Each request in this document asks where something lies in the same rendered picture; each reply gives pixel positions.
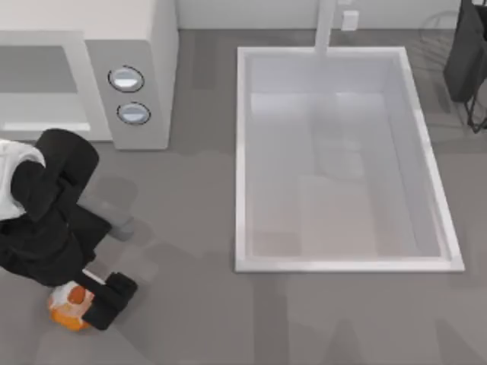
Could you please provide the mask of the orange and white can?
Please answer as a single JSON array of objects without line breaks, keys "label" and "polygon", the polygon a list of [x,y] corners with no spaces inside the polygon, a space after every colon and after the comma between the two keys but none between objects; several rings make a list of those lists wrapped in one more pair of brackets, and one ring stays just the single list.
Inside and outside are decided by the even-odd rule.
[{"label": "orange and white can", "polygon": [[74,281],[56,287],[47,303],[50,318],[71,331],[88,329],[91,325],[83,320],[83,315],[90,309],[93,299],[89,290]]}]

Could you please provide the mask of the pale grey rounded box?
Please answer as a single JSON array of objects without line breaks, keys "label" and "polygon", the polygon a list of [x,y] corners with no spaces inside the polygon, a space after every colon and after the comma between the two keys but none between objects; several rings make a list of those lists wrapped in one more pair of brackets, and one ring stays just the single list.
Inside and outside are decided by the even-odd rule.
[{"label": "pale grey rounded box", "polygon": [[134,218],[124,217],[122,220],[110,222],[110,231],[108,235],[115,240],[125,242],[133,237],[134,232]]}]

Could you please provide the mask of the pale microwave door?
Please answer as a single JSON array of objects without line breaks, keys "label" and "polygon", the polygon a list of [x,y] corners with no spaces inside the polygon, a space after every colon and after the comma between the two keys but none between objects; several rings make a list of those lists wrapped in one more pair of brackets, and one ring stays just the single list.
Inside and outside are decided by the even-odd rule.
[{"label": "pale microwave door", "polygon": [[51,128],[112,138],[82,33],[0,30],[0,138],[33,141]]}]

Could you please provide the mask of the round silver microwave knob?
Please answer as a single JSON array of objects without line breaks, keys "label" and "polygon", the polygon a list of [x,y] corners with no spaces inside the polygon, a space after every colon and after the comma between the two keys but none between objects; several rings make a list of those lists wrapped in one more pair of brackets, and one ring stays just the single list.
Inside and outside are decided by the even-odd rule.
[{"label": "round silver microwave knob", "polygon": [[151,118],[151,111],[143,103],[126,103],[118,106],[118,118],[128,125],[144,125]]},{"label": "round silver microwave knob", "polygon": [[135,93],[141,90],[145,84],[143,74],[128,65],[110,70],[107,80],[115,90],[122,93]]}]

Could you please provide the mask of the pale microwave oven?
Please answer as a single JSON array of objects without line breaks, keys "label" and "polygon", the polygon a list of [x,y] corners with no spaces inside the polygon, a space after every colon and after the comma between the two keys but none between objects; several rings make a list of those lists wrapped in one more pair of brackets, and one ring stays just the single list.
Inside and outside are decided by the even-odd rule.
[{"label": "pale microwave oven", "polygon": [[[167,148],[179,47],[174,0],[0,0],[0,30],[81,32],[112,137],[101,142],[122,151]],[[141,90],[109,84],[109,71],[124,65],[143,74]],[[118,118],[118,106],[131,102],[150,109],[144,125]]]}]

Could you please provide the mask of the white sink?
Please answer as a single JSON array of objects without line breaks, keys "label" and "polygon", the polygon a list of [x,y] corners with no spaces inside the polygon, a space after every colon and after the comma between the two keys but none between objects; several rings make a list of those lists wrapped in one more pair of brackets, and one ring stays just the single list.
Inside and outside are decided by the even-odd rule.
[{"label": "white sink", "polygon": [[401,46],[240,47],[234,268],[462,272]]}]

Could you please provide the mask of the tall white tap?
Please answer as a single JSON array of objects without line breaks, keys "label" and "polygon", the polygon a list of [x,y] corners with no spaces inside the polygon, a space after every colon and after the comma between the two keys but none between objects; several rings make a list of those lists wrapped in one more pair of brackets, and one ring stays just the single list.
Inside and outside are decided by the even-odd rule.
[{"label": "tall white tap", "polygon": [[324,56],[329,47],[329,39],[333,28],[333,19],[337,0],[319,0],[317,9],[317,28],[314,50],[317,55]]}]

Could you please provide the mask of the small white wall box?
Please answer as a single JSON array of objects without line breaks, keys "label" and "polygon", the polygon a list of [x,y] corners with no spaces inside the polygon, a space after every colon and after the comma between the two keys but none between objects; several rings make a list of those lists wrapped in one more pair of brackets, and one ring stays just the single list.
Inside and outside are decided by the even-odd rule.
[{"label": "small white wall box", "polygon": [[347,10],[342,13],[341,31],[355,31],[358,29],[360,13],[356,10]]}]

